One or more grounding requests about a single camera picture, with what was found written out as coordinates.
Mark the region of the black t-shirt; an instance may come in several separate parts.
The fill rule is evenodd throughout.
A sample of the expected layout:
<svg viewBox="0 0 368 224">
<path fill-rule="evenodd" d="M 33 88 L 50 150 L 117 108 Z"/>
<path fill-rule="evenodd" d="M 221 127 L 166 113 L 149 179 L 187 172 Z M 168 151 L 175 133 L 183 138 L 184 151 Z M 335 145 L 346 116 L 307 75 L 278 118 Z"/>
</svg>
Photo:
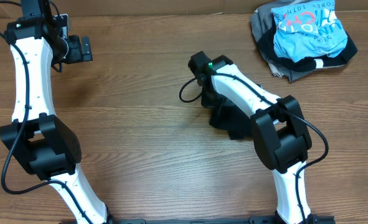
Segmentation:
<svg viewBox="0 0 368 224">
<path fill-rule="evenodd" d="M 228 98 L 225 106 L 210 110 L 209 124 L 216 129 L 227 131 L 231 140 L 243 140 L 253 136 L 250 118 Z"/>
</svg>

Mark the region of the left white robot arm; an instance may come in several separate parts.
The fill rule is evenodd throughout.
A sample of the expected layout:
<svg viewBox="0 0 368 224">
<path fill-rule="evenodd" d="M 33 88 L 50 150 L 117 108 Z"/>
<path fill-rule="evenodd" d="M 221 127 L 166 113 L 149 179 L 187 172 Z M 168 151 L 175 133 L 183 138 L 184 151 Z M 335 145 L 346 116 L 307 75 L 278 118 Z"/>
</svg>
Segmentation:
<svg viewBox="0 0 368 224">
<path fill-rule="evenodd" d="M 19 6 L 22 16 L 4 33 L 16 74 L 12 122 L 0 128 L 7 157 L 36 175 L 41 186 L 52 186 L 77 223 L 111 223 L 108 207 L 83 173 L 78 138 L 57 117 L 52 98 L 52 71 L 91 61 L 90 40 L 69 35 L 68 15 L 50 1 L 20 1 Z"/>
</svg>

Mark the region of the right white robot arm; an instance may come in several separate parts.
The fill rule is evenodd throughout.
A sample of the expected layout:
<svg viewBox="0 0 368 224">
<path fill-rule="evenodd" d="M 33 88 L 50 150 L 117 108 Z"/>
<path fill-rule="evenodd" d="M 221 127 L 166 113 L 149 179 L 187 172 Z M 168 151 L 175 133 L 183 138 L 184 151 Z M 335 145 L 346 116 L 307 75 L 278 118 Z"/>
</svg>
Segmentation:
<svg viewBox="0 0 368 224">
<path fill-rule="evenodd" d="M 209 124 L 232 140 L 250 137 L 259 160 L 272 171 L 278 199 L 273 221 L 312 223 L 304 182 L 312 142 L 298 101 L 264 90 L 224 55 L 210 59 L 200 51 L 188 67 L 202 88 L 202 107 L 212 112 Z"/>
</svg>

